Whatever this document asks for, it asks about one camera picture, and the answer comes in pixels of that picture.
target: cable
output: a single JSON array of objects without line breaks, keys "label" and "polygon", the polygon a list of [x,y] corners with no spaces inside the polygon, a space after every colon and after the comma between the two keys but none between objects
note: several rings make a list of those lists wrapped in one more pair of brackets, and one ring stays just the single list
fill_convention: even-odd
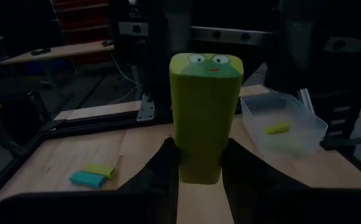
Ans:
[{"label": "cable", "polygon": [[115,103],[119,102],[120,100],[123,100],[123,99],[126,98],[129,94],[131,94],[135,89],[136,89],[136,87],[132,88],[132,90],[129,91],[127,94],[125,94],[125,96],[123,96],[123,97],[121,97],[120,99],[117,99],[117,100],[115,100],[115,101],[111,101],[111,102],[109,103],[109,105],[115,104]]},{"label": "cable", "polygon": [[118,71],[120,71],[120,74],[122,74],[122,76],[124,76],[125,79],[127,79],[128,81],[130,81],[131,83],[134,83],[135,85],[138,85],[138,86],[141,86],[143,87],[141,84],[135,82],[134,80],[128,78],[124,73],[123,71],[120,69],[120,66],[117,64],[117,61],[114,59],[113,55],[110,55],[111,59],[113,59],[114,63],[116,64],[117,68],[118,68]]}]

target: cartoon eye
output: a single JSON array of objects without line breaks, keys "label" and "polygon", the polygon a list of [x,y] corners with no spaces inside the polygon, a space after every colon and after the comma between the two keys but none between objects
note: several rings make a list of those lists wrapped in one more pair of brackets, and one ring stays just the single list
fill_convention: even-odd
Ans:
[{"label": "cartoon eye", "polygon": [[226,55],[215,55],[212,57],[215,63],[228,63],[229,58]]},{"label": "cartoon eye", "polygon": [[195,63],[201,63],[205,60],[205,57],[201,54],[193,54],[189,56],[189,60]]}]

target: cartoon face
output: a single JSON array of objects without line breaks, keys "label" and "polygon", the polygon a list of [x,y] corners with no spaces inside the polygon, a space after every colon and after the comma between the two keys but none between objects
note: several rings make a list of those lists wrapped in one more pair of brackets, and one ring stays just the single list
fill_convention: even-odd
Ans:
[{"label": "cartoon face", "polygon": [[170,64],[171,71],[178,75],[196,77],[237,77],[243,75],[239,58],[218,54],[177,54]]}]

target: clear plastic container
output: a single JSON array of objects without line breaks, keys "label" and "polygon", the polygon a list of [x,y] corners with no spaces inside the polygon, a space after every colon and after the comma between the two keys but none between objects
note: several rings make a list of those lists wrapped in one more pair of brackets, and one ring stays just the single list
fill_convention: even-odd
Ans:
[{"label": "clear plastic container", "polygon": [[[300,156],[314,153],[326,134],[327,124],[308,111],[295,97],[267,93],[240,98],[243,123],[264,155]],[[265,129],[287,122],[289,131],[266,134]]]}]

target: blue sponge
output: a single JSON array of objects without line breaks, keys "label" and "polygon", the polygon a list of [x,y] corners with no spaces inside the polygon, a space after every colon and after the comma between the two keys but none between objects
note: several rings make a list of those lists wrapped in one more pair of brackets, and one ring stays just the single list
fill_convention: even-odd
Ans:
[{"label": "blue sponge", "polygon": [[91,174],[83,171],[77,171],[70,177],[72,184],[88,186],[93,189],[101,189],[101,186],[106,180],[107,178],[104,175]]}]

